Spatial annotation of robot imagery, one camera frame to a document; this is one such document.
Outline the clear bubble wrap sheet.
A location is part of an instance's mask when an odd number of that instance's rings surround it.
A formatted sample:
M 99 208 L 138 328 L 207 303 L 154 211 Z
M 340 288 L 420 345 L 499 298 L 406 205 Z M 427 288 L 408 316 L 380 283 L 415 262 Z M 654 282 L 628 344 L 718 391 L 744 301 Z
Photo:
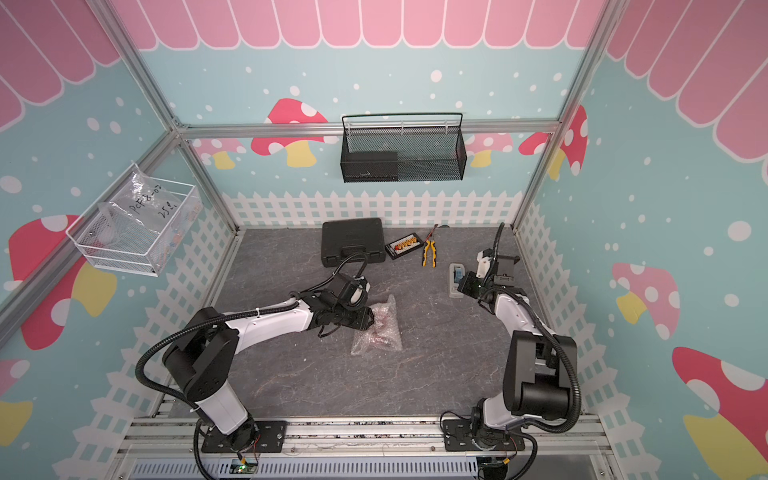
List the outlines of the clear bubble wrap sheet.
M 396 299 L 392 294 L 388 296 L 388 299 L 386 302 L 374 304 L 371 307 L 371 309 L 374 314 L 375 323 L 368 330 L 358 331 L 355 333 L 353 337 L 352 347 L 351 347 L 352 356 L 362 356 L 374 350 L 379 350 L 379 349 L 369 349 L 367 351 L 361 350 L 360 348 L 361 339 L 363 334 L 366 331 L 375 331 L 378 333 L 398 332 L 401 336 L 398 319 L 397 319 Z

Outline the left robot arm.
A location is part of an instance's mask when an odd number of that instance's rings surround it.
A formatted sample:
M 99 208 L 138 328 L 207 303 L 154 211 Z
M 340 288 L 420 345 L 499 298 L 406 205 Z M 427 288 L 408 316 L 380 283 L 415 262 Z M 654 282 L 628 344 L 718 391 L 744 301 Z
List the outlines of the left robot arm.
M 339 274 L 267 307 L 229 314 L 203 308 L 142 354 L 135 378 L 186 403 L 226 448 L 242 451 L 256 444 L 259 427 L 229 382 L 234 357 L 287 334 L 316 329 L 322 337 L 327 326 L 365 331 L 374 324 L 369 290 L 364 277 Z

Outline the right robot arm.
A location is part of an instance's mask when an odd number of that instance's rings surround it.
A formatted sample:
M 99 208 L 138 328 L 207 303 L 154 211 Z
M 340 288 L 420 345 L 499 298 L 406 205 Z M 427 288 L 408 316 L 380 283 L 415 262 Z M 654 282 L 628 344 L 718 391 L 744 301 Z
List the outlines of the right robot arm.
M 477 270 L 459 283 L 459 292 L 500 320 L 510 335 L 501 392 L 480 400 L 469 420 L 468 437 L 481 450 L 517 444 L 527 427 L 565 433 L 582 412 L 576 343 L 546 326 L 526 292 L 514 285 L 518 261 L 485 249 Z

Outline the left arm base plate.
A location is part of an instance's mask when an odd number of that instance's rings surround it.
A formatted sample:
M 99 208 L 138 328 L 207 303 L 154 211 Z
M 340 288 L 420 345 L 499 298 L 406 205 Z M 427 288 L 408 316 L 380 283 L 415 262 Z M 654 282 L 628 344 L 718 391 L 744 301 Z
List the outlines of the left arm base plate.
M 280 453 L 288 423 L 278 420 L 247 420 L 230 434 L 211 426 L 205 433 L 202 452 L 213 453 Z

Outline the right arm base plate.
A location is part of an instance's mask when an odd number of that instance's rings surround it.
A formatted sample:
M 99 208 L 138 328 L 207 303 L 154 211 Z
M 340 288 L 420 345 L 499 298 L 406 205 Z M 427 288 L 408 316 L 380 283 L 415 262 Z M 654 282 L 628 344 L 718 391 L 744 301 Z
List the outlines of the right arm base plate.
M 518 435 L 485 426 L 475 428 L 470 420 L 444 418 L 439 425 L 448 452 L 514 453 L 525 450 L 524 440 Z

